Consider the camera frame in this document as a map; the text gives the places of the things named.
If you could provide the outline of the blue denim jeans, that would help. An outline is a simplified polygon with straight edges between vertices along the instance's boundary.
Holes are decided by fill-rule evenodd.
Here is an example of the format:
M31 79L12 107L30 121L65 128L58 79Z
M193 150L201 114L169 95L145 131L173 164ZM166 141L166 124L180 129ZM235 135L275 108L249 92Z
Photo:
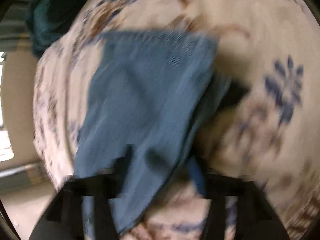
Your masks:
M217 39L169 31L108 31L89 87L74 173L109 168L133 146L120 196L118 233L131 229L184 165L195 134L218 108L230 80L212 70Z

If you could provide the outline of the floral fleece blanket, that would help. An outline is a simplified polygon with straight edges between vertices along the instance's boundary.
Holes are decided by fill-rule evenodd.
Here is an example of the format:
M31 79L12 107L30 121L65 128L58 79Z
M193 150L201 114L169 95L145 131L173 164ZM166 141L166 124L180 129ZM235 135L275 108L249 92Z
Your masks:
M200 239L211 200L189 176L192 157L214 174L253 182L289 239L319 239L319 24L304 0L87 0L35 74L34 144L57 193L79 177L98 37L108 31L215 38L212 70L230 80L184 165L119 239ZM226 197L224 239L235 239L237 200Z

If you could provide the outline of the dark teal cloth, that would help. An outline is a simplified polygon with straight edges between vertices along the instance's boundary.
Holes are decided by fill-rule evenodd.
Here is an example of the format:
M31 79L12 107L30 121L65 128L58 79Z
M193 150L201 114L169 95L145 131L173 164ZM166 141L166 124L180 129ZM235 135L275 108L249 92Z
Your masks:
M87 0L32 0L26 16L32 52L41 58L45 50L65 35Z

